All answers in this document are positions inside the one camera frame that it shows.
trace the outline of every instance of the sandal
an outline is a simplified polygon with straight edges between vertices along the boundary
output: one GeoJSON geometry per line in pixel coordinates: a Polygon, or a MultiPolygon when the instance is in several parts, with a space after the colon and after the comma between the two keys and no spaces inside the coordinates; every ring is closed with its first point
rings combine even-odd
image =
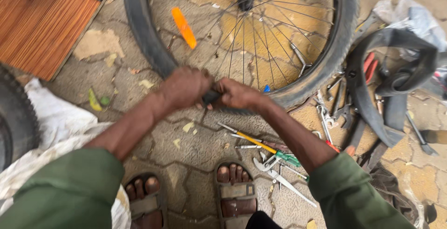
{"type": "Polygon", "coordinates": [[[156,177],[160,183],[160,189],[150,195],[146,192],[146,188],[143,187],[144,198],[136,199],[130,202],[130,209],[132,220],[138,219],[146,214],[150,214],[153,211],[160,210],[163,219],[162,229],[168,229],[168,205],[166,201],[165,185],[161,178],[153,172],[145,172],[141,174],[134,175],[131,180],[129,180],[125,186],[132,184],[135,186],[135,181],[141,179],[144,183],[150,178],[156,177]]]}
{"type": "MultiPolygon", "coordinates": [[[[240,165],[243,171],[249,175],[249,179],[253,181],[253,175],[248,168],[240,161],[234,159],[222,160],[217,163],[214,169],[214,185],[215,197],[217,203],[217,211],[219,214],[219,223],[221,229],[245,229],[252,214],[239,215],[235,217],[224,217],[222,213],[222,200],[244,200],[256,198],[256,188],[253,182],[239,182],[239,183],[221,183],[217,181],[217,171],[221,166],[230,168],[231,164],[240,165]]],[[[256,210],[258,209],[258,202],[256,199],[256,210]]]]}

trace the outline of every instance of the black tire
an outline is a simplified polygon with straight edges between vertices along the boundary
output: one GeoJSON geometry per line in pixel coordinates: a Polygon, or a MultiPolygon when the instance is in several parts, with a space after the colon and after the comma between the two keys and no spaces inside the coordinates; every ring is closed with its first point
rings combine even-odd
{"type": "Polygon", "coordinates": [[[0,66],[0,172],[26,152],[40,137],[36,113],[23,87],[0,66]]]}
{"type": "MultiPolygon", "coordinates": [[[[136,41],[153,69],[167,78],[177,67],[177,61],[163,45],[152,23],[148,0],[124,0],[129,25],[136,41]]],[[[333,0],[337,10],[326,46],[309,71],[297,81],[267,93],[285,109],[303,103],[331,78],[344,61],[357,25],[358,0],[333,0]]],[[[250,114],[247,110],[227,109],[234,114],[250,114]]]]}

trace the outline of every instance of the green shirt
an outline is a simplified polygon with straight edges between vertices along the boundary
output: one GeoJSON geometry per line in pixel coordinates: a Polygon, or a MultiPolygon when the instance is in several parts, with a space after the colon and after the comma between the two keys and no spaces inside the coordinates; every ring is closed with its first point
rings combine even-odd
{"type": "MultiPolygon", "coordinates": [[[[122,164],[107,150],[79,149],[36,172],[0,216],[1,229],[110,229],[122,164]]],[[[329,229],[414,229],[369,184],[346,153],[310,174],[309,188],[329,229]]]]}

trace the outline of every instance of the foot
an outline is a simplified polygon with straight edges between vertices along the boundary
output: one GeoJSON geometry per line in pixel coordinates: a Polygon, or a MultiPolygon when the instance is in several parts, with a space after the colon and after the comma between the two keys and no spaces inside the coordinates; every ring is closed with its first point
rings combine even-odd
{"type": "MultiPolygon", "coordinates": [[[[144,183],[141,179],[135,180],[135,184],[129,184],[126,186],[127,196],[129,196],[129,201],[136,199],[143,199],[146,195],[150,195],[160,189],[160,182],[156,177],[150,177],[144,183]]],[[[152,213],[145,214],[142,217],[133,220],[131,228],[138,229],[161,229],[163,226],[163,216],[160,210],[153,211],[152,213]]]]}
{"type": "MultiPolygon", "coordinates": [[[[251,182],[249,174],[242,166],[231,164],[230,168],[222,166],[217,170],[217,181],[221,183],[251,182]]],[[[222,200],[220,202],[223,217],[253,214],[256,212],[256,199],[222,200]]]]}

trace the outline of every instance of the wooden board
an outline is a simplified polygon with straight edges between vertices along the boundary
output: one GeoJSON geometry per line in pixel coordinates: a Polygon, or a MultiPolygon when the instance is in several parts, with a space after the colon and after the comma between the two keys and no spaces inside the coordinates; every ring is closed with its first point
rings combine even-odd
{"type": "Polygon", "coordinates": [[[51,80],[100,5],[97,0],[0,0],[0,61],[51,80]]]}

